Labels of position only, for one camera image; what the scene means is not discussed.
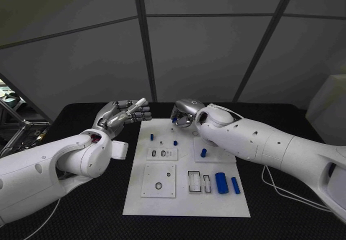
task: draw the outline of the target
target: robotic hand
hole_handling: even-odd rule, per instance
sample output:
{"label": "robotic hand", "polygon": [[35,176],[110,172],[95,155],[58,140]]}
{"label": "robotic hand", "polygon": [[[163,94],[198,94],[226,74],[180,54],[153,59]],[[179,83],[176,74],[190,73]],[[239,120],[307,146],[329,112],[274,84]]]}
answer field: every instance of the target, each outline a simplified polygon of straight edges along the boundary
{"label": "robotic hand", "polygon": [[213,104],[205,107],[199,101],[182,99],[170,119],[183,128],[195,121],[206,144],[298,178],[346,223],[346,146],[307,140],[232,112],[235,119],[229,112]]}
{"label": "robotic hand", "polygon": [[[124,124],[150,121],[149,102],[110,102],[79,135],[0,159],[0,226],[26,217],[104,173],[110,160],[125,159],[128,144],[111,139]],[[58,178],[56,168],[69,174]]]}

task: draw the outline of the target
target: blue block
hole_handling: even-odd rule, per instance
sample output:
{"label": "blue block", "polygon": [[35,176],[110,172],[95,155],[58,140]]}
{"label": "blue block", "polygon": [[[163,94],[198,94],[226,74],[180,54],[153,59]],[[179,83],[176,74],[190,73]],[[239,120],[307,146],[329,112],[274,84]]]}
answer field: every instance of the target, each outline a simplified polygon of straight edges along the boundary
{"label": "blue block", "polygon": [[232,179],[232,187],[234,187],[235,194],[239,194],[239,193],[241,193],[241,190],[239,190],[237,178],[232,177],[231,179]]}
{"label": "blue block", "polygon": [[205,158],[205,157],[206,157],[206,154],[208,154],[208,150],[203,148],[203,149],[202,149],[202,153],[200,153],[200,157]]}
{"label": "blue block", "polygon": [[229,186],[226,181],[226,176],[224,172],[218,172],[215,174],[216,185],[218,185],[218,193],[226,194],[229,192]]}

